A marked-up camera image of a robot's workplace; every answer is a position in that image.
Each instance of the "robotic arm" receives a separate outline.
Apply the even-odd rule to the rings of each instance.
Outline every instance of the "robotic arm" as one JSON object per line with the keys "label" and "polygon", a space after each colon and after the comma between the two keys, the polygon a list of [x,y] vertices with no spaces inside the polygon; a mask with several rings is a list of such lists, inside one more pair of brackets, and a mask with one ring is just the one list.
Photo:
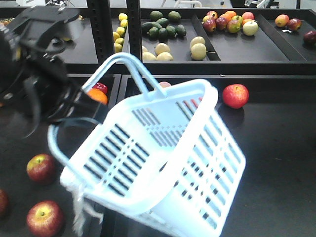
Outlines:
{"label": "robotic arm", "polygon": [[275,2],[275,0],[246,0],[245,6],[250,8],[272,8],[272,6],[275,6],[275,8],[278,8],[279,2]]}
{"label": "robotic arm", "polygon": [[[62,39],[76,39],[83,26],[79,10],[37,6],[0,25],[0,103],[10,105],[36,125],[64,118],[90,117],[103,122],[107,106],[92,100],[67,77]],[[53,39],[60,47],[50,50]]]}

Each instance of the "plastic basket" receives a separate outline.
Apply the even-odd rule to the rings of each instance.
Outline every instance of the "plastic basket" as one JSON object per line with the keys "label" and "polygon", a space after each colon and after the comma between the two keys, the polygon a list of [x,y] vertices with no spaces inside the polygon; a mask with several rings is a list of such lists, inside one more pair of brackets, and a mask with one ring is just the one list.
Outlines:
{"label": "plastic basket", "polygon": [[66,166],[62,185],[83,185],[86,198],[170,236],[218,237],[245,158],[214,109],[216,88],[203,79],[162,88],[137,58],[118,53],[83,89],[119,61],[140,95],[115,105],[70,160],[57,147],[58,127],[49,128],[51,151]]}

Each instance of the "basket slot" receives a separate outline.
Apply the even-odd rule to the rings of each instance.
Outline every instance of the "basket slot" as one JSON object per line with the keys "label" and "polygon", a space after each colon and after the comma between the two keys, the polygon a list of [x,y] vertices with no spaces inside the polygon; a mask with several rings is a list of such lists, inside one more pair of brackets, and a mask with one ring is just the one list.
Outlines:
{"label": "basket slot", "polygon": [[192,115],[197,110],[196,102],[194,99],[191,99],[190,102],[185,100],[182,101],[182,103],[176,102],[176,105],[178,106],[180,111],[185,115],[188,121],[192,119]]}
{"label": "basket slot", "polygon": [[[217,189],[214,189],[212,192],[214,195],[218,193]],[[223,205],[217,205],[216,203],[214,203],[214,198],[211,198],[210,196],[206,196],[204,200],[205,200],[205,203],[207,203],[212,208],[212,210],[217,214],[217,216],[220,217],[222,212],[219,206],[222,207]]]}
{"label": "basket slot", "polygon": [[105,173],[108,170],[108,168],[104,165],[104,162],[97,158],[97,156],[90,157],[89,161],[90,162],[87,164],[94,165],[96,169],[100,171],[101,174]]}
{"label": "basket slot", "polygon": [[119,184],[121,187],[126,189],[126,191],[129,190],[129,185],[125,184],[122,180],[120,180],[117,176],[113,177],[113,180],[116,181],[117,184]]}
{"label": "basket slot", "polygon": [[92,168],[90,168],[90,166],[88,166],[87,164],[85,164],[83,166],[88,172],[90,175],[92,175],[92,178],[96,181],[96,182],[99,182],[101,179],[102,179],[102,176],[99,175],[97,172],[95,172]]}
{"label": "basket slot", "polygon": [[178,184],[179,184],[179,181],[177,180],[177,181],[174,183],[173,187],[175,188]]}
{"label": "basket slot", "polygon": [[[216,125],[216,127],[218,127],[218,124],[223,124],[222,119],[220,118],[220,116],[217,113],[213,113],[213,115],[211,117],[212,117],[212,120],[215,123],[214,125]],[[223,131],[223,133],[225,133],[225,134],[230,135],[230,132],[228,131],[226,126],[224,126],[224,124],[222,125],[221,131]],[[234,159],[237,161],[237,164],[238,165],[241,164],[241,162],[242,162],[241,157],[243,157],[243,154],[241,153],[240,149],[237,147],[237,145],[232,137],[230,137],[230,139],[229,139],[228,148],[232,152]]]}
{"label": "basket slot", "polygon": [[121,192],[119,189],[117,189],[114,185],[108,184],[108,187],[110,189],[112,189],[114,192],[116,192],[118,195],[125,196],[125,194],[123,192]]}
{"label": "basket slot", "polygon": [[149,153],[138,143],[135,143],[135,147],[137,147],[139,150],[141,150],[147,157],[149,156]]}
{"label": "basket slot", "polygon": [[132,113],[143,126],[160,125],[161,122],[149,108],[132,110]]}
{"label": "basket slot", "polygon": [[121,176],[123,176],[124,179],[128,180],[130,183],[133,183],[133,182],[134,182],[134,179],[133,179],[130,175],[126,174],[125,172],[123,172],[123,170],[121,170],[121,169],[118,170],[118,173],[119,173]]}
{"label": "basket slot", "polygon": [[[190,174],[189,177],[186,177],[186,182],[184,180],[182,180],[184,183],[189,183],[189,181],[190,181],[189,179],[198,181],[199,178],[196,176],[196,174],[194,172],[189,171],[189,174]],[[214,202],[214,205],[217,207],[224,205],[225,202],[222,202],[222,200],[220,200],[220,202],[219,202],[217,200],[217,196],[215,196],[216,192],[212,191],[212,190],[214,190],[214,188],[213,189],[210,188],[208,180],[204,179],[203,181],[204,182],[199,182],[199,185],[195,185],[194,182],[193,183],[191,182],[190,186],[192,188],[194,188],[194,189],[192,189],[192,192],[196,193],[197,197],[203,196],[203,198],[204,198],[206,196],[210,196],[210,198],[212,198],[212,201]]]}
{"label": "basket slot", "polygon": [[125,136],[125,138],[122,137],[121,135],[117,134],[113,129],[110,131],[110,134],[111,134],[119,143],[121,143],[122,145],[125,144],[126,136]]}
{"label": "basket slot", "polygon": [[216,187],[215,185],[212,184],[210,188],[212,190],[212,193],[215,195],[215,197],[219,199],[223,205],[225,205],[226,204],[225,198],[223,197],[222,192],[219,191],[218,186]]}
{"label": "basket slot", "polygon": [[215,115],[216,113],[213,113],[213,115],[209,118],[210,122],[213,124],[214,128],[216,129],[216,131],[218,132],[218,134],[220,136],[222,136],[223,134],[223,131],[222,129],[218,126],[218,121],[216,120],[215,118]]}
{"label": "basket slot", "polygon": [[220,163],[219,167],[221,168],[220,174],[223,174],[222,177],[223,176],[227,177],[229,182],[230,182],[230,184],[233,184],[234,183],[234,178],[233,178],[232,174],[234,174],[234,172],[230,173],[228,171],[228,169],[227,169],[227,166],[225,166],[223,163]]}
{"label": "basket slot", "polygon": [[234,157],[232,156],[232,154],[229,152],[228,149],[225,149],[224,152],[224,157],[226,159],[226,161],[231,165],[231,168],[233,169],[234,173],[237,173],[237,164],[236,164],[236,160],[234,159]]}
{"label": "basket slot", "polygon": [[159,172],[162,172],[162,171],[163,171],[163,169],[165,168],[166,164],[167,164],[167,162],[166,162],[165,164],[163,164],[162,167],[160,167]]}
{"label": "basket slot", "polygon": [[221,187],[222,187],[225,190],[225,192],[222,192],[222,193],[229,194],[230,192],[229,186],[227,186],[227,184],[223,180],[226,178],[226,176],[225,175],[220,176],[217,172],[214,172],[214,174],[216,174],[215,180],[214,180],[214,184],[216,185],[216,188],[221,191]]}
{"label": "basket slot", "polygon": [[199,137],[199,140],[202,142],[202,144],[203,144],[204,147],[207,147],[207,150],[210,152],[210,154],[211,154],[211,155],[214,155],[214,151],[213,151],[213,149],[211,149],[211,147],[216,146],[216,145],[214,144],[214,140],[210,139],[210,141],[213,142],[213,146],[210,145],[210,143],[209,143],[210,141],[207,142],[207,141],[205,140],[204,136],[202,136],[202,135]]}
{"label": "basket slot", "polygon": [[89,161],[84,166],[92,171],[93,174],[95,174],[97,177],[103,177],[104,170],[101,169],[100,166],[92,162],[91,158],[89,158]]}
{"label": "basket slot", "polygon": [[124,129],[121,128],[117,123],[116,123],[114,126],[115,126],[115,127],[118,129],[118,131],[119,131],[122,135],[124,135],[127,139],[130,138],[130,136],[127,134],[127,132],[125,132]]}
{"label": "basket slot", "polygon": [[114,147],[117,151],[121,150],[121,147],[115,142],[113,141],[110,137],[106,136],[105,137],[105,141],[107,141],[108,143],[111,144],[112,147]]}
{"label": "basket slot", "polygon": [[200,139],[193,148],[193,151],[197,154],[198,159],[201,160],[204,166],[208,165],[210,160],[215,162],[216,156],[214,154],[216,153],[216,150],[213,149],[214,146],[206,146],[206,144],[209,144],[209,139],[204,139],[202,136],[199,138]]}
{"label": "basket slot", "polygon": [[175,147],[180,137],[184,133],[184,130],[165,130],[165,131],[155,131],[150,132],[151,137],[158,143],[161,147]]}
{"label": "basket slot", "polygon": [[122,163],[123,167],[125,167],[125,171],[129,172],[130,174],[137,176],[137,172],[134,171],[126,162]]}
{"label": "basket slot", "polygon": [[112,161],[108,159],[104,154],[102,154],[99,150],[95,150],[95,153],[102,158],[104,161],[107,162],[107,164],[112,164]]}
{"label": "basket slot", "polygon": [[213,227],[214,229],[217,228],[217,223],[209,216],[209,212],[205,212],[203,215],[202,215],[203,219],[205,221],[207,221],[211,227]]}
{"label": "basket slot", "polygon": [[110,148],[107,147],[106,144],[100,143],[100,150],[104,151],[106,154],[109,154],[111,157],[115,158],[116,154],[113,152]]}
{"label": "basket slot", "polygon": [[203,138],[203,140],[208,140],[208,142],[205,141],[205,144],[207,147],[217,147],[218,146],[218,138],[216,138],[214,135],[216,135],[216,133],[214,133],[214,129],[212,129],[212,127],[210,126],[205,126],[204,127],[204,133],[201,134],[201,137]]}
{"label": "basket slot", "polygon": [[[139,150],[139,151],[141,151],[141,152],[143,152],[143,151],[145,151],[145,150],[143,150],[141,147],[140,147],[140,145],[138,145],[137,143],[135,144],[135,148],[138,148],[137,150]],[[137,151],[136,151],[136,149],[132,149],[131,150],[131,152],[135,155],[135,157],[137,157],[142,163],[145,163],[146,162],[146,158],[144,158],[143,157],[143,155],[142,154],[139,154]],[[149,154],[148,154],[148,152],[144,152],[144,155],[145,156],[149,156]]]}
{"label": "basket slot", "polygon": [[130,164],[132,164],[134,167],[136,167],[137,169],[141,169],[142,166],[139,165],[137,163],[137,161],[135,159],[133,159],[131,156],[127,156],[127,160],[130,162]]}

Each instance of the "orange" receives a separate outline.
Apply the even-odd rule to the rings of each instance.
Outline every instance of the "orange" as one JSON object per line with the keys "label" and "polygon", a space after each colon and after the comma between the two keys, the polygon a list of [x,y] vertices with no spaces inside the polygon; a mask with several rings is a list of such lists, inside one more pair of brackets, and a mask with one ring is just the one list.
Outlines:
{"label": "orange", "polygon": [[108,97],[106,94],[104,94],[101,90],[97,88],[92,88],[91,90],[88,91],[88,96],[90,96],[92,99],[101,102],[102,104],[107,104],[108,102]]}
{"label": "orange", "polygon": [[251,20],[251,19],[244,19],[244,20],[242,21],[242,25],[241,25],[241,26],[244,26],[244,24],[245,24],[246,22],[248,22],[248,21],[253,21],[253,20]]}
{"label": "orange", "polygon": [[231,18],[232,18],[233,16],[236,16],[236,15],[237,15],[237,13],[236,13],[235,11],[227,11],[227,12],[225,12],[224,14],[230,15]]}
{"label": "orange", "polygon": [[229,14],[226,14],[226,13],[220,15],[219,17],[224,17],[224,18],[226,18],[227,22],[229,22],[229,21],[232,19],[231,16],[230,16]]}

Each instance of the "fruit display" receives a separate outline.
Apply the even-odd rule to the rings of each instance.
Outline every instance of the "fruit display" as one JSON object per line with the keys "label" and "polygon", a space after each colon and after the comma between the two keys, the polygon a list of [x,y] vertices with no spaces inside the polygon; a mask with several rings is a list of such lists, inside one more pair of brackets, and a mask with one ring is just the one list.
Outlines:
{"label": "fruit display", "polygon": [[233,109],[240,109],[249,100],[249,91],[242,84],[231,84],[225,87],[222,93],[223,102]]}
{"label": "fruit display", "polygon": [[30,159],[26,172],[36,183],[51,184],[56,179],[55,158],[48,154],[38,154]]}
{"label": "fruit display", "polygon": [[275,24],[277,27],[286,28],[292,32],[298,31],[302,26],[302,21],[298,18],[290,19],[288,15],[281,14],[276,17]]}
{"label": "fruit display", "polygon": [[[206,16],[203,17],[202,26],[207,33],[212,33],[216,30],[227,31],[231,34],[239,32],[244,24],[248,21],[254,21],[255,16],[252,12],[247,11],[242,15],[237,15],[235,11],[228,10],[218,17],[216,11],[209,11]],[[258,23],[252,23],[246,26],[244,35],[253,36],[259,29]]]}
{"label": "fruit display", "polygon": [[166,17],[160,11],[152,11],[149,15],[151,22],[144,22],[141,31],[151,40],[166,41],[175,37],[184,37],[186,29],[179,24],[181,15],[178,11],[171,11]]}
{"label": "fruit display", "polygon": [[125,13],[118,15],[119,26],[113,31],[114,53],[122,52],[124,37],[128,26],[128,17]]}
{"label": "fruit display", "polygon": [[144,61],[172,61],[173,56],[171,55],[170,47],[166,43],[158,43],[155,48],[156,56],[149,52],[146,47],[143,46],[142,56]]}
{"label": "fruit display", "polygon": [[45,200],[34,205],[26,217],[30,232],[36,237],[53,237],[65,224],[65,216],[59,205]]}

